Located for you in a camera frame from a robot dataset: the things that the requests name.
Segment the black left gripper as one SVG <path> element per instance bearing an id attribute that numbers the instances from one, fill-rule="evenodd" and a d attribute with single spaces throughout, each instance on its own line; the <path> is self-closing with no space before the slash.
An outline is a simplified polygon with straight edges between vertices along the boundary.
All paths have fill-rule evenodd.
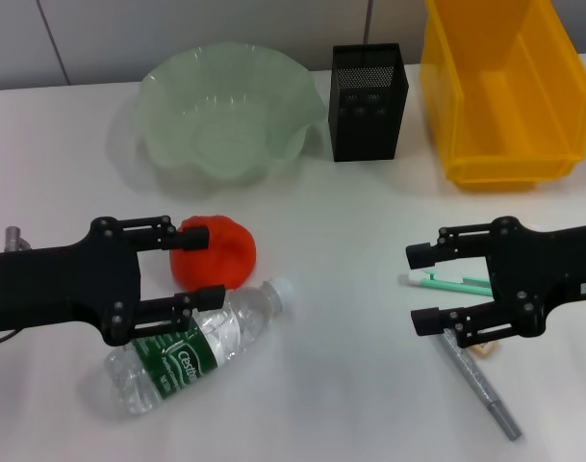
<path id="1" fill-rule="evenodd" d="M 84 322 L 109 346 L 186 332 L 193 315 L 222 307 L 225 287 L 140 301 L 137 251 L 202 250 L 205 225 L 178 230 L 170 216 L 95 219 L 75 244 L 0 253 L 0 332 Z"/>

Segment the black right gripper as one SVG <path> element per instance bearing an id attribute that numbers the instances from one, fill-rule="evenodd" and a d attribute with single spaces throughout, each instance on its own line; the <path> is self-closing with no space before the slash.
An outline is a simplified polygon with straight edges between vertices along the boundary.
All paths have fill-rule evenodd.
<path id="1" fill-rule="evenodd" d="M 495 301 L 413 310 L 411 320 L 420 337 L 449 330 L 459 347 L 514 335 L 538 337 L 553 309 L 586 301 L 586 226 L 540 232 L 503 217 L 491 224 L 442 227 L 435 244 L 408 245 L 405 253 L 410 269 L 488 254 Z"/>

